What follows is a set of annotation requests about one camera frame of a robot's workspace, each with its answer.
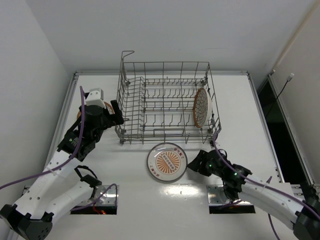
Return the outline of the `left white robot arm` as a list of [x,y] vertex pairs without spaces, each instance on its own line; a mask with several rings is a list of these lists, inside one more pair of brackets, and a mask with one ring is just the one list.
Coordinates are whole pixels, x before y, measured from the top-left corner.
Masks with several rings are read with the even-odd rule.
[[79,117],[67,130],[41,176],[13,204],[0,210],[0,217],[26,240],[43,240],[59,218],[79,203],[92,198],[102,182],[94,175],[81,175],[81,162],[95,148],[103,132],[124,123],[118,102],[113,113],[103,105],[79,107]]

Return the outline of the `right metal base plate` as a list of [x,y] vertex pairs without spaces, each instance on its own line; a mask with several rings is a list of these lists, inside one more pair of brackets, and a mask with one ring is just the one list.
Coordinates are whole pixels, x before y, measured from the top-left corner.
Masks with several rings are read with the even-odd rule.
[[250,202],[241,199],[230,200],[224,192],[222,184],[207,185],[207,198],[209,206],[231,207],[231,206],[252,206]]

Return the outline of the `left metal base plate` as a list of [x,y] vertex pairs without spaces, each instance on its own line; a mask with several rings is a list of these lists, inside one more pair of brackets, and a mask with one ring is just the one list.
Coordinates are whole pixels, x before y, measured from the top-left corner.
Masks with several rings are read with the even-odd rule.
[[57,215],[58,212],[75,212],[107,200],[116,206],[118,191],[116,184],[90,186],[80,181],[64,192],[58,186],[33,184],[15,204],[20,212],[44,211]]

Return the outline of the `metal base plate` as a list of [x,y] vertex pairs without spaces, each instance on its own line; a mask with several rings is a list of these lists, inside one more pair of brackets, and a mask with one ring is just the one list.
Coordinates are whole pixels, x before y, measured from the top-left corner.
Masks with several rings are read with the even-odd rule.
[[230,200],[224,192],[222,184],[207,185],[207,198],[209,206],[231,207],[231,206],[252,206],[250,202],[241,199]]
[[15,204],[20,212],[44,211],[57,215],[58,212],[75,212],[107,200],[116,206],[118,191],[116,184],[90,186],[80,181],[64,192],[58,186],[33,184]]

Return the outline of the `white plate with orange sunburst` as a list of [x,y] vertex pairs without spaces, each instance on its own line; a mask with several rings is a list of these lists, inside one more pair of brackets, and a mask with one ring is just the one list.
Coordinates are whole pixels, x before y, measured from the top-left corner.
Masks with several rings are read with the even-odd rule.
[[159,182],[178,181],[186,172],[188,157],[177,144],[163,142],[155,145],[148,153],[146,167],[150,175]]

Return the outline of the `floral plate with orange rim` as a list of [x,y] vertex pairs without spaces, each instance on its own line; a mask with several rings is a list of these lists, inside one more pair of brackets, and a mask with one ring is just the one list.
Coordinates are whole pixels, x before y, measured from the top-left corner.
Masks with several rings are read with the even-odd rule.
[[85,106],[84,119],[88,120],[89,117],[100,117],[104,113],[104,110],[107,110],[110,115],[115,113],[115,110],[110,103],[104,101],[104,105],[105,108],[98,106]]

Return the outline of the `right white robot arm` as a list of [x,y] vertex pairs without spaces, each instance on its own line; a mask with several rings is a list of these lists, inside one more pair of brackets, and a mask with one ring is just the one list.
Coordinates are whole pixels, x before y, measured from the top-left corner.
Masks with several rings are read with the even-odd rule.
[[320,202],[313,196],[301,200],[271,187],[249,169],[232,164],[217,149],[210,152],[200,150],[187,166],[203,176],[221,178],[223,202],[249,202],[285,224],[299,240],[320,238]]

